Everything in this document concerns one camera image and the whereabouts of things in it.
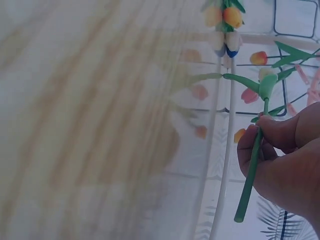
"orange flower bud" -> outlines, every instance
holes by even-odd
[[[235,29],[242,26],[242,15],[238,8],[227,7],[223,12],[224,21]]]
[[[180,55],[180,60],[185,62],[198,63],[202,61],[202,58],[198,50],[185,49]]]
[[[202,84],[193,85],[190,87],[192,96],[199,100],[204,100],[208,97],[209,93],[205,86]]]
[[[239,142],[239,140],[241,139],[241,137],[246,133],[246,130],[244,128],[241,128],[239,131],[237,131],[235,134],[234,134],[234,137],[233,137],[233,142],[235,144],[237,144]]]
[[[268,56],[265,51],[258,51],[251,55],[250,62],[254,65],[266,65],[268,62]]]
[[[206,139],[207,137],[207,127],[206,126],[197,126],[195,129],[195,135],[198,138]]]
[[[204,11],[205,25],[209,28],[216,26],[222,22],[222,12],[221,9],[215,6],[209,6]]]

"artificial flower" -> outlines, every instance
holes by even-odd
[[[222,58],[226,53],[225,34],[222,31],[214,31],[210,37],[210,43],[215,54]]]
[[[215,27],[217,24],[222,22],[221,9],[215,6],[209,6],[204,11],[204,20],[207,27]]]
[[[247,88],[241,94],[241,99],[244,101],[245,104],[251,104],[259,99],[259,95],[258,93],[252,91],[250,88]]]
[[[259,70],[259,82],[261,82],[267,75],[275,74],[270,67],[260,68]]]
[[[207,127],[206,126],[197,126],[195,128],[195,135],[198,137],[198,138],[201,138],[201,139],[206,139],[207,137]]]
[[[265,51],[258,51],[251,55],[250,62],[254,65],[266,65],[268,56]]]
[[[295,115],[297,115],[297,111],[295,110],[294,106],[291,103],[288,103],[286,105],[286,109],[288,111],[288,113],[291,115],[291,117],[294,117]]]
[[[202,58],[198,50],[185,49],[180,55],[180,60],[184,62],[199,63],[202,61]]]
[[[306,84],[306,85],[309,85],[310,82],[309,82],[309,79],[307,77],[307,75],[305,74],[305,72],[302,70],[301,66],[299,64],[296,64],[294,66],[295,70],[298,72],[301,80]]]
[[[233,58],[239,52],[240,34],[237,31],[227,32],[225,34],[226,53],[230,58]]]
[[[242,15],[238,8],[231,6],[223,11],[223,20],[235,29],[242,26]]]
[[[241,137],[246,133],[246,130],[244,128],[241,128],[239,131],[237,131],[235,134],[234,134],[234,137],[233,137],[233,142],[235,144],[237,144]]]
[[[193,85],[190,87],[192,96],[200,101],[206,99],[209,95],[208,90],[202,84]]]

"hand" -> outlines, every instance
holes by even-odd
[[[320,229],[320,102],[286,121],[262,116],[248,127],[237,146],[239,165],[247,176],[258,128],[264,140],[254,188],[289,212],[307,218]],[[275,148],[286,155],[278,156]]]

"white metal rod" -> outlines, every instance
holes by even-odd
[[[221,73],[221,65],[222,65],[222,58],[218,58],[218,64],[217,64],[217,69],[216,73]],[[218,106],[218,97],[219,97],[219,86],[220,86],[220,79],[217,79],[216,85],[215,85],[215,91],[214,91],[214,96],[212,99],[212,107],[210,109],[210,123],[208,126],[208,134],[207,134],[207,145],[206,145],[206,153],[205,153],[205,165],[203,167],[201,176],[199,178],[200,181],[200,187],[198,191],[198,198],[195,201],[195,206],[193,208],[193,214],[192,214],[192,223],[190,227],[190,240],[194,240],[196,229],[197,229],[197,224],[199,221],[199,216],[200,216],[200,211],[201,211],[201,206],[202,206],[202,201],[203,201],[203,196],[205,192],[205,186],[206,186],[206,179],[207,179],[207,174],[208,174],[208,168],[209,168],[209,161],[210,161],[210,153],[211,153],[211,148],[212,148],[212,141],[213,141],[213,135],[214,135],[214,127],[215,127],[215,122],[216,122],[216,113],[217,113],[217,106]]]
[[[236,74],[235,59],[231,59],[231,73]],[[218,197],[218,202],[215,210],[215,215],[213,219],[212,229],[210,233],[209,240],[217,239],[217,232],[221,223],[222,213],[225,205],[225,196],[227,190],[227,183],[229,180],[229,163],[231,156],[231,149],[233,144],[233,134],[234,134],[234,122],[236,117],[236,86],[235,81],[231,81],[230,88],[230,112],[229,112],[229,124],[228,124],[228,134],[226,139],[226,149],[225,149],[225,159],[223,165],[223,173],[221,179],[220,192]]]

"flower stem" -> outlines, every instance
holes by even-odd
[[[268,114],[268,108],[269,108],[269,98],[266,98],[264,100],[263,115]],[[254,180],[256,176],[259,152],[260,152],[260,147],[261,147],[263,137],[264,137],[263,132],[261,128],[259,128],[258,133],[254,139],[248,175],[246,177],[241,198],[239,201],[239,205],[234,216],[234,221],[237,223],[242,223],[246,215],[252,187],[254,185]]]

